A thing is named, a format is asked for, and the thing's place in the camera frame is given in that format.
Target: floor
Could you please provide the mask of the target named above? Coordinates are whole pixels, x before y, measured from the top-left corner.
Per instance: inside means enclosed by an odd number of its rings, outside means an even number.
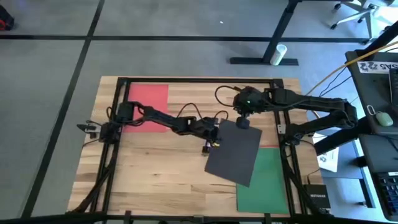
[[[103,3],[97,24],[92,24]],[[261,56],[267,42],[85,40],[89,36],[183,35],[270,37],[287,0],[2,0],[16,28],[0,35],[41,35],[42,40],[0,40],[0,218],[21,215],[63,101],[70,104],[33,215],[65,212],[84,133],[103,75],[299,78],[304,93],[345,62],[355,43],[286,42],[298,67],[230,65],[230,57]],[[299,3],[284,37],[366,38],[366,23],[337,18],[353,13],[334,2]],[[336,81],[349,76],[344,71]],[[317,88],[318,95],[326,84]],[[327,96],[360,108],[352,80]],[[381,209],[355,205],[363,196],[350,180],[325,180],[338,217],[386,221]]]

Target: wooden board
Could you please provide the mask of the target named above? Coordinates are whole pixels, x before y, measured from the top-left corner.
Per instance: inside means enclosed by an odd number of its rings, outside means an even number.
[[[112,103],[117,79],[102,77],[91,115],[93,121],[107,122],[105,110]],[[231,83],[167,84],[168,110],[171,115],[176,116],[184,104],[193,102],[203,116],[214,116],[217,111],[226,110],[229,120],[235,121],[238,117],[232,108],[220,105],[214,97],[216,87],[232,85]],[[284,84],[285,88],[300,93],[297,79],[284,79]],[[250,85],[259,90],[269,87],[263,83],[233,85]],[[235,94],[235,91],[229,89],[218,92],[220,100],[227,104],[231,104]],[[197,116],[197,112],[194,107],[187,107],[182,116]],[[292,123],[307,122],[304,110],[290,111],[290,118]],[[278,147],[273,113],[254,114],[249,119],[251,126],[262,130],[262,147]],[[135,215],[262,217],[262,213],[238,212],[235,184],[204,171],[207,157],[201,155],[203,144],[202,139],[178,136],[171,131],[123,133],[108,213],[123,215],[126,210],[131,210]],[[75,208],[94,186],[101,152],[102,144],[99,142],[83,148],[68,209]],[[305,183],[307,175],[318,169],[316,153],[310,144],[303,143],[297,146],[297,155]],[[310,180],[313,184],[321,184],[320,172],[311,174]],[[293,190],[295,209],[300,212],[297,192],[294,187]]]

